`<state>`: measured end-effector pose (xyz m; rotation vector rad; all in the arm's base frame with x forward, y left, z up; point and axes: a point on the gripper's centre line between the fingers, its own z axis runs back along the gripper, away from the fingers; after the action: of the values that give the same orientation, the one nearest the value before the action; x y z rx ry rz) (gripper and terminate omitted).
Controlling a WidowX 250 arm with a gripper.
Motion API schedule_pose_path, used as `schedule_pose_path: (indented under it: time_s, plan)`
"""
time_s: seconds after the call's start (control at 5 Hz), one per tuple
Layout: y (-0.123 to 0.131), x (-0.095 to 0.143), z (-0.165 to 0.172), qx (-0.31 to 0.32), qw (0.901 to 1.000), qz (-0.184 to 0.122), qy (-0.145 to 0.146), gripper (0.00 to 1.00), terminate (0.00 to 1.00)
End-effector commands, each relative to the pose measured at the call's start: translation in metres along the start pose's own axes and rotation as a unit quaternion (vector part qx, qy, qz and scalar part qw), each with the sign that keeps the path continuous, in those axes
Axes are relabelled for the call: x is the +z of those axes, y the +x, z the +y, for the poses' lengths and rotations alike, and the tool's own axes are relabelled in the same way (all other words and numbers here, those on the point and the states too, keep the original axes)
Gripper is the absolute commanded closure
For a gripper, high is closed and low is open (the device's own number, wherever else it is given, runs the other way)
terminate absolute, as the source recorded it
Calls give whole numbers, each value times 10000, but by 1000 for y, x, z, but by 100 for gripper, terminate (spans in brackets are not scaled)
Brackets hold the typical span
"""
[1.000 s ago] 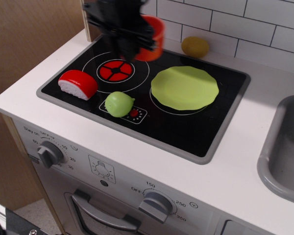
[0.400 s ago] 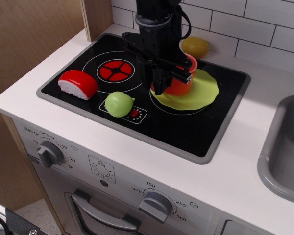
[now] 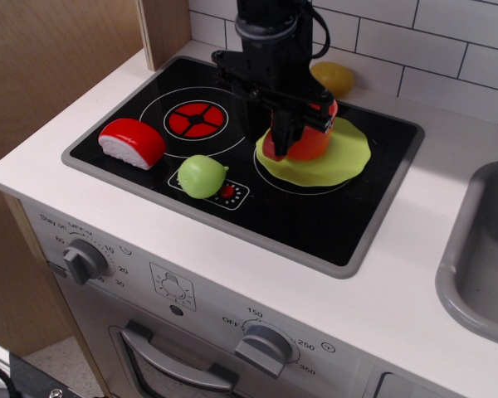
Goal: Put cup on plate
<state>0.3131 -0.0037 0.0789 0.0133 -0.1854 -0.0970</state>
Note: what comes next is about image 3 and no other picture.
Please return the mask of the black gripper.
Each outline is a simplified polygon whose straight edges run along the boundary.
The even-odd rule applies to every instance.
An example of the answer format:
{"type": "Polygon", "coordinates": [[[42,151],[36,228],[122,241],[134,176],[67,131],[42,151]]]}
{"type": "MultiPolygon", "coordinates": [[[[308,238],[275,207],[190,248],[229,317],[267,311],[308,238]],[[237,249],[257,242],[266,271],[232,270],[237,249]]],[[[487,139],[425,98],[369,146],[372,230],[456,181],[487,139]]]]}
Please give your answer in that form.
{"type": "Polygon", "coordinates": [[[310,28],[291,32],[279,41],[243,38],[242,51],[213,52],[217,78],[233,93],[249,142],[256,143],[271,127],[274,153],[285,157],[300,140],[305,123],[324,128],[333,98],[310,73],[311,60],[310,28]]]}

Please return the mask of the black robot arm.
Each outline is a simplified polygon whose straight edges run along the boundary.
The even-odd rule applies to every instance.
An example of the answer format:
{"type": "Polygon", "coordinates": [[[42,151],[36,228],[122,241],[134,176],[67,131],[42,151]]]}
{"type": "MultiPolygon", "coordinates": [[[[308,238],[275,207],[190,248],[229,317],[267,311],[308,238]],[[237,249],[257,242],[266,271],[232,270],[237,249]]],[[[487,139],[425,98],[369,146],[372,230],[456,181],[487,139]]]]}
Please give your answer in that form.
{"type": "Polygon", "coordinates": [[[217,78],[236,99],[244,136],[256,142],[271,133],[272,153],[284,158],[305,128],[321,133],[332,123],[334,96],[311,74],[313,25],[328,28],[309,1],[239,1],[235,29],[241,51],[215,51],[217,78]]]}

